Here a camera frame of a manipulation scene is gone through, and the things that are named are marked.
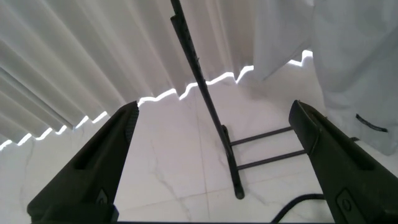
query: white marble floor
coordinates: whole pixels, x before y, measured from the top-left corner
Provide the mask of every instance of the white marble floor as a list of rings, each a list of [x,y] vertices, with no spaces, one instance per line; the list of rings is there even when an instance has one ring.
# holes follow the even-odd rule
[[[209,86],[218,115],[232,140],[288,126],[296,99],[324,112],[322,93],[307,60],[286,65],[266,82],[247,74],[236,85],[226,79]],[[0,152],[0,223],[28,223],[26,205],[106,122],[30,140]],[[398,174],[398,156],[386,157],[359,142]],[[245,164],[302,147],[293,131],[234,148]],[[321,193],[307,156],[240,172],[246,196],[234,196],[226,156],[198,88],[178,100],[170,95],[140,106],[115,204],[119,220],[190,222],[269,222],[294,197]],[[284,222],[332,222],[324,201],[297,205]]]

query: black metal pole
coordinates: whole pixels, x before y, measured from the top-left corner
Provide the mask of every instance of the black metal pole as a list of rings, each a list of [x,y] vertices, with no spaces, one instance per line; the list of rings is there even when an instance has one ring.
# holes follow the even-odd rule
[[[302,154],[305,154],[304,150],[297,151],[297,152],[291,152],[291,153],[288,153],[288,154],[275,156],[275,157],[268,158],[268,159],[263,159],[261,161],[256,161],[256,162],[251,162],[249,164],[240,165],[240,166],[238,166],[238,170],[243,170],[243,169],[247,169],[247,168],[250,168],[250,167],[255,167],[255,166],[258,166],[258,165],[267,164],[267,163],[270,163],[270,162],[275,162],[275,161],[279,161],[279,160],[282,160],[282,159],[287,159],[287,158],[291,158],[291,157],[294,157],[294,156],[299,156],[299,155],[302,155]]]
[[[173,5],[173,9],[175,12],[175,16],[171,17],[172,24],[174,26],[175,32],[177,33],[178,39],[180,40],[182,49],[191,67],[192,73],[195,76],[195,80],[198,83],[200,93],[202,94],[203,99],[205,100],[210,116],[216,126],[217,133],[220,136],[221,142],[223,143],[229,164],[229,171],[231,173],[231,178],[235,189],[235,196],[238,199],[242,199],[244,197],[243,187],[241,179],[239,177],[235,157],[232,148],[229,145],[230,141],[227,135],[225,134],[225,130],[221,125],[220,119],[218,118],[216,109],[214,107],[209,91],[207,89],[206,81],[203,78],[201,68],[198,62],[198,57],[195,52],[193,42],[191,40],[191,35],[189,33],[188,25],[185,20],[180,1],[171,0],[171,3]]]
[[[265,137],[268,137],[268,136],[273,136],[275,134],[284,133],[284,132],[290,131],[290,130],[293,130],[293,128],[292,127],[287,127],[287,128],[282,128],[282,129],[278,129],[278,130],[275,130],[275,131],[270,131],[270,132],[264,133],[264,134],[258,134],[256,136],[251,136],[251,137],[244,138],[244,139],[241,139],[241,140],[233,141],[233,142],[231,142],[231,146],[236,146],[238,144],[242,144],[242,143],[253,141],[253,140],[256,140],[256,139],[260,139],[260,138],[265,138]]]

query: white curtain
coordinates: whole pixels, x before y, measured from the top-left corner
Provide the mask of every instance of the white curtain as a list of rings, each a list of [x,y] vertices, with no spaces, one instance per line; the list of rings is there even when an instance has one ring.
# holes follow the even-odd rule
[[[182,1],[207,80],[252,65],[254,2]],[[194,77],[166,0],[0,0],[0,144],[75,127]]]

